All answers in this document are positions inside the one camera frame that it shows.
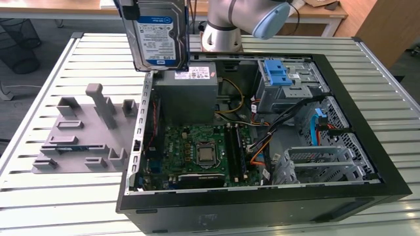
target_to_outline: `hard drive label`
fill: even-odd
[[[142,55],[153,65],[175,63],[174,41],[169,34],[173,20],[169,16],[139,16],[137,20]]]

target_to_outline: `yellow cable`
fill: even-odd
[[[231,110],[215,111],[215,113],[218,113],[218,114],[219,114],[219,113],[231,113],[231,112],[237,111],[237,110],[242,107],[242,105],[243,105],[243,95],[242,95],[241,90],[238,89],[238,87],[235,86],[235,84],[234,84],[230,80],[227,80],[227,79],[225,79],[225,78],[222,78],[222,80],[225,80],[226,82],[229,82],[229,84],[235,88],[237,92],[238,92],[239,95],[241,95],[241,102],[239,102],[237,108],[234,108],[234,109],[231,109]]]

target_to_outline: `cardboard box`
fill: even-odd
[[[306,4],[309,4],[313,7],[327,5],[329,3],[333,3],[335,0],[303,0]]]

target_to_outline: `slatted table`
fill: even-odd
[[[245,52],[326,55],[413,194],[341,222],[207,234],[418,235],[420,108],[365,45],[349,38],[319,37],[262,42],[243,36],[242,42]],[[190,38],[190,50],[199,50],[198,37]],[[58,114],[59,97],[70,95],[78,103],[91,103],[83,87],[101,83],[113,103],[138,101],[142,80],[123,34],[85,33],[70,39],[0,159],[1,235],[141,235],[125,216],[114,213],[121,173],[34,175],[30,168]]]

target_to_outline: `black cable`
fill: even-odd
[[[195,34],[195,15],[197,15],[197,0],[194,0],[194,8],[191,8],[191,2],[187,0],[187,9],[189,9],[189,14],[190,14],[190,24],[189,27],[191,26],[191,34]]]
[[[191,21],[191,34],[195,34],[197,0],[194,0],[194,16]]]
[[[187,24],[187,30],[193,24],[193,11],[191,11],[191,3],[190,3],[190,0],[186,0],[187,2],[187,10],[189,10],[189,15],[190,15],[190,23]]]
[[[203,29],[205,29],[205,27],[202,25],[203,23],[205,23],[205,21],[198,22],[198,31],[201,31],[201,32],[203,32]]]
[[[297,31],[297,28],[298,28],[298,25],[299,25],[299,13],[295,9],[295,7],[287,2],[287,4],[290,5],[290,7],[294,9],[295,13],[297,13],[297,24],[295,24],[295,27],[294,27],[294,30],[291,33],[287,33],[286,35],[294,35],[295,31]]]
[[[270,169],[269,144],[265,146],[262,154],[263,154],[265,169],[269,173],[269,179],[265,181],[263,185],[270,185],[273,173],[271,173],[271,169]]]
[[[323,99],[325,99],[325,95],[318,95],[318,96],[314,96],[311,98],[305,98],[305,99],[299,100],[295,104],[293,104],[289,108],[286,108],[279,113],[279,115],[273,120],[273,122],[270,123],[270,125],[267,127],[266,135],[249,148],[254,148],[254,147],[257,147],[259,144],[262,144],[265,142],[265,140],[277,131],[277,127],[295,115],[295,113],[298,112],[301,106],[306,105],[310,102],[322,101]]]
[[[217,115],[219,115],[222,118],[225,118],[227,121],[230,121],[230,122],[235,122],[234,120],[231,120],[230,118],[227,118],[223,114],[217,114]]]

